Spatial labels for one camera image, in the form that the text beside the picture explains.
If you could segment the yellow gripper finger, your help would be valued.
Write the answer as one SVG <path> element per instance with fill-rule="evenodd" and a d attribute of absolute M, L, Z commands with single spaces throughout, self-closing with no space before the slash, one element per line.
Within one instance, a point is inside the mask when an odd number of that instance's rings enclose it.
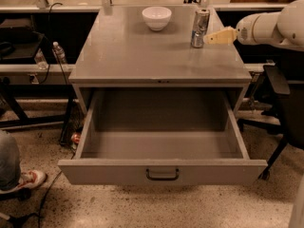
<path fill-rule="evenodd" d="M 206 34 L 203 42 L 207 45 L 230 45 L 237 39 L 237 30 L 232 27 L 225 27 L 219 31 Z"/>

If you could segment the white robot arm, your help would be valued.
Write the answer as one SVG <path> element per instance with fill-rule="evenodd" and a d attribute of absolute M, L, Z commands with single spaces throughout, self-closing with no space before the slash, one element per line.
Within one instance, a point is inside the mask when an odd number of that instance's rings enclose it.
<path fill-rule="evenodd" d="M 270 45 L 304 50 L 304 0 L 296 0 L 278 12 L 262 12 L 242 18 L 235 28 L 225 27 L 203 37 L 207 45 Z"/>

